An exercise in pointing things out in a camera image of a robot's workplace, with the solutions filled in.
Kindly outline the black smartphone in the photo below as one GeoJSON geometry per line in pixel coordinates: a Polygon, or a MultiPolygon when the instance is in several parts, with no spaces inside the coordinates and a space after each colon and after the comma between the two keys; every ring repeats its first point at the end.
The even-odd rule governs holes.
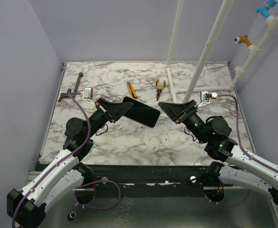
{"type": "Polygon", "coordinates": [[[124,117],[150,128],[155,127],[160,116],[159,110],[127,96],[123,98],[122,102],[133,104],[133,106],[124,114],[124,117]]]}

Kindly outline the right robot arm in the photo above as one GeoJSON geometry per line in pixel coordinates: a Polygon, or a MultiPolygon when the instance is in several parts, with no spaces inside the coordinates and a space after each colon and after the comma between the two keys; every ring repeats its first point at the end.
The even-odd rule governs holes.
{"type": "Polygon", "coordinates": [[[206,182],[220,182],[247,188],[266,195],[278,206],[278,165],[243,148],[240,141],[229,138],[231,128],[223,116],[204,122],[197,114],[194,100],[176,104],[159,102],[159,107],[176,124],[184,124],[215,160],[214,170],[205,174],[206,182]]]}

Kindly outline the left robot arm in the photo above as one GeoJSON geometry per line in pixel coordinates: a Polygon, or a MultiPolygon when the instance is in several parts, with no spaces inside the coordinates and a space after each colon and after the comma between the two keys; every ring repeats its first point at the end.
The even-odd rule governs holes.
{"type": "Polygon", "coordinates": [[[91,137],[107,122],[118,121],[133,107],[131,102],[95,102],[96,111],[84,119],[72,117],[66,124],[63,148],[34,180],[7,195],[7,214],[14,228],[37,228],[49,209],[73,188],[94,183],[93,171],[82,163],[94,145],[91,137]]]}

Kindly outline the yellow utility knife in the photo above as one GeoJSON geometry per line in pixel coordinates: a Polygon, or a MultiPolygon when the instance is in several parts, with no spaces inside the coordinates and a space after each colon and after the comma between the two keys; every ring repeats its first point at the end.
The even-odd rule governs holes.
{"type": "Polygon", "coordinates": [[[126,83],[127,83],[127,88],[128,88],[130,96],[132,98],[136,99],[137,95],[136,95],[136,92],[135,92],[135,89],[134,89],[132,83],[130,81],[127,81],[126,83]]]}

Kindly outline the yellow handled pliers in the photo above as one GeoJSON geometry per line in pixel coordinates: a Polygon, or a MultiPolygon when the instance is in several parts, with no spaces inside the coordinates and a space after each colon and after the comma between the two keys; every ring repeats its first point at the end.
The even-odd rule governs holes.
{"type": "Polygon", "coordinates": [[[165,80],[163,80],[162,86],[160,86],[159,82],[160,82],[160,79],[157,79],[156,80],[156,101],[159,101],[160,95],[161,95],[162,91],[165,89],[165,86],[166,86],[166,81],[165,80]]]}

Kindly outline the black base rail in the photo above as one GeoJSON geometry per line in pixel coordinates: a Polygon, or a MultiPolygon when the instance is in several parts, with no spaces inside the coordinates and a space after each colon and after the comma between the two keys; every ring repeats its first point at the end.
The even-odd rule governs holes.
{"type": "Polygon", "coordinates": [[[224,188],[209,166],[90,165],[94,183],[87,181],[71,191],[81,202],[96,198],[204,197],[220,198],[224,188]]]}

